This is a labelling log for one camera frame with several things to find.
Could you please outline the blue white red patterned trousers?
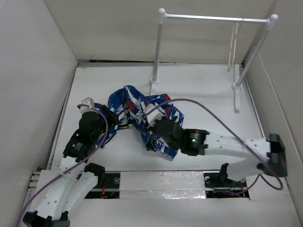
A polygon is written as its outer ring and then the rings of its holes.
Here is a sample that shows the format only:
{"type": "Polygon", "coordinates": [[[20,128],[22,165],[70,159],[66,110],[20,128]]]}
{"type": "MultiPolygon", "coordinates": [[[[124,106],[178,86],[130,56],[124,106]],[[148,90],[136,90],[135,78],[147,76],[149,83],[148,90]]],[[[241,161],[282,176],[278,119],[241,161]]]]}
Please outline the blue white red patterned trousers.
{"type": "Polygon", "coordinates": [[[131,85],[125,85],[112,93],[108,98],[108,108],[119,115],[119,123],[109,127],[103,145],[109,143],[119,130],[133,126],[140,133],[147,151],[153,151],[172,161],[178,151],[169,148],[162,138],[149,130],[148,123],[143,118],[147,106],[157,106],[168,100],[170,97],[167,94],[145,96],[131,85]]]}

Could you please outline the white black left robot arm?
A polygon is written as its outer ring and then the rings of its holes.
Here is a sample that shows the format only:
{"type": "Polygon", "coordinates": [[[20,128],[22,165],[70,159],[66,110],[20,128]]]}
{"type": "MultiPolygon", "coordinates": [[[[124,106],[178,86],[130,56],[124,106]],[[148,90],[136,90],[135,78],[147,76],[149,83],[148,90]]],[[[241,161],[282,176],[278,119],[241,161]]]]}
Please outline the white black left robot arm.
{"type": "Polygon", "coordinates": [[[79,128],[63,151],[58,175],[36,193],[48,190],[41,203],[25,212],[22,222],[27,227],[70,226],[70,217],[85,196],[105,183],[105,168],[88,160],[108,139],[109,130],[118,125],[118,115],[105,105],[78,107],[84,111],[79,128]]]}

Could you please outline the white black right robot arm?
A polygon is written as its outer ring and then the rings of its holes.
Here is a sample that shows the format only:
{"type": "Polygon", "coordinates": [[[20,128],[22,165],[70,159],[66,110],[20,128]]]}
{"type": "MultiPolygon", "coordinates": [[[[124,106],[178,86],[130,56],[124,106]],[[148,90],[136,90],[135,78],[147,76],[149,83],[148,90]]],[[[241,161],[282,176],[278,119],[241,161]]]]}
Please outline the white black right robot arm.
{"type": "Polygon", "coordinates": [[[265,174],[272,177],[288,175],[285,146],[278,134],[268,138],[239,141],[235,137],[218,135],[206,130],[183,129],[176,122],[162,117],[149,123],[150,129],[169,148],[188,156],[223,155],[240,157],[236,163],[222,164],[219,181],[230,186],[248,176],[265,174]]]}

